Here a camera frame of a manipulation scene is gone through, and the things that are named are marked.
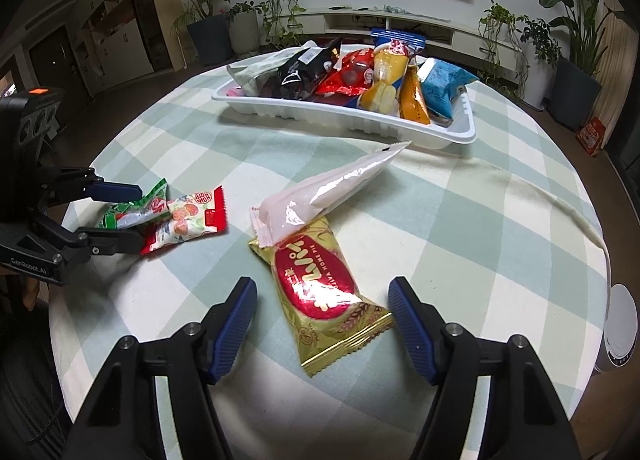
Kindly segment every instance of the plant pot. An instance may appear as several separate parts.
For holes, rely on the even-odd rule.
[[[529,62],[529,77],[524,88],[524,102],[535,110],[542,110],[542,100],[554,78],[554,68],[536,58],[536,47],[527,44],[524,54]]]
[[[561,125],[577,131],[587,122],[602,85],[564,58],[558,62],[549,113]]]
[[[509,36],[509,25],[508,24],[500,24],[500,31],[498,31],[498,40],[502,42],[511,43],[511,38]]]
[[[234,16],[229,22],[231,47],[236,56],[252,56],[260,49],[260,30],[255,11],[247,11]]]
[[[219,65],[234,55],[225,15],[215,15],[187,25],[203,65]]]

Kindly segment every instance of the wooden floor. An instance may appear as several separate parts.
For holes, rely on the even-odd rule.
[[[60,165],[88,166],[135,117],[176,86],[202,71],[189,68],[108,91],[78,114],[54,142]],[[605,153],[588,156],[573,133],[546,113],[528,112],[578,171],[604,230],[614,283],[623,283],[640,300],[640,225]],[[62,219],[65,207],[51,215]],[[583,458],[609,448],[640,408],[640,352],[615,372],[591,377],[572,419]]]
[[[574,165],[593,202],[609,248],[612,281],[640,301],[640,225],[606,153],[590,157],[575,134],[546,113],[528,111]],[[640,353],[619,370],[591,377],[572,418],[583,458],[608,449],[640,410]]]

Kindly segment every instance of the yellow snack bag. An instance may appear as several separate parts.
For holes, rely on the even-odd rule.
[[[424,48],[424,37],[385,29],[372,29],[371,37],[376,44],[373,85],[358,98],[358,108],[398,116],[402,79],[409,60]]]
[[[271,265],[303,370],[313,376],[393,325],[391,313],[360,295],[325,217],[273,247],[249,246]]]

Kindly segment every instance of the tv stand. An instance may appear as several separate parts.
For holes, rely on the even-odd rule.
[[[488,52],[478,29],[440,18],[395,14],[376,9],[307,9],[296,13],[296,18],[302,25],[301,34],[309,36],[342,35],[347,38],[351,36],[366,39],[373,27],[413,31],[426,37],[428,56],[473,68],[482,68],[482,62]],[[520,49],[513,47],[509,42],[498,41],[503,77],[509,81],[517,81],[519,52]]]

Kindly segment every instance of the white plastic tray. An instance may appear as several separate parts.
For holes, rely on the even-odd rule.
[[[367,46],[343,45],[341,55],[363,47]],[[258,58],[260,56],[254,56],[251,59],[259,61]],[[423,61],[424,58],[418,57],[418,63]],[[215,101],[226,101],[229,106],[242,114],[293,118],[332,127],[361,130],[365,133],[378,133],[383,137],[392,137],[399,141],[412,141],[419,147],[433,150],[444,148],[452,143],[468,145],[476,140],[476,125],[466,92],[453,101],[453,122],[449,127],[444,128],[433,123],[422,125],[407,119],[357,108],[267,97],[227,97],[226,91],[236,86],[238,86],[236,82],[229,78],[213,90],[211,98]]]

